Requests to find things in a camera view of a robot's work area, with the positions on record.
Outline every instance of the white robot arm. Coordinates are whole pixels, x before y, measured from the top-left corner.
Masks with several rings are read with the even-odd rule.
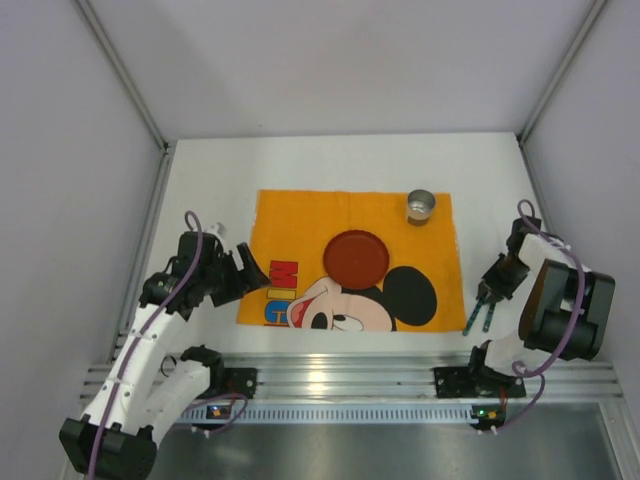
[[[269,285],[269,279],[244,243],[236,247],[243,264],[238,268],[222,230],[217,225],[204,233],[185,232],[167,269],[144,283],[131,331],[108,378],[82,418],[68,418],[60,430],[76,471],[89,478],[147,478],[162,439],[194,399],[226,393],[222,356],[198,346],[202,317],[192,318],[191,312],[207,296],[214,306],[224,305]],[[151,392],[169,352],[183,353]]]

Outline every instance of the tabletop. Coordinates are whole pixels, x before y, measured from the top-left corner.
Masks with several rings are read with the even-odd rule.
[[[175,255],[183,215],[222,222],[229,245],[251,239],[261,189],[350,192],[448,192],[453,202],[466,314],[482,274],[506,250],[516,204],[533,188],[512,133],[345,135],[181,140],[169,175],[146,277]],[[233,353],[415,353],[468,351],[517,326],[533,278],[500,303],[488,334],[483,314],[469,336],[453,333],[336,332],[236,324],[238,303],[206,300],[203,342]]]

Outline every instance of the white wall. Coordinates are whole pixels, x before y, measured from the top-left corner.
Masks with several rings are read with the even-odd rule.
[[[640,2],[615,0],[529,143],[550,217],[615,277],[605,337],[640,426]]]
[[[92,0],[169,138],[517,131],[590,0]]]
[[[0,2],[0,476],[53,479],[158,152],[68,0]]]

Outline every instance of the orange towel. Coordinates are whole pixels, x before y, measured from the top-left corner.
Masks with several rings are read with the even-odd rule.
[[[261,191],[251,251],[272,287],[247,295],[238,323],[333,330],[449,332],[465,313],[451,197],[436,194],[429,222],[409,225],[404,193]],[[327,243],[366,230],[390,255],[376,287],[343,289],[324,269]]]

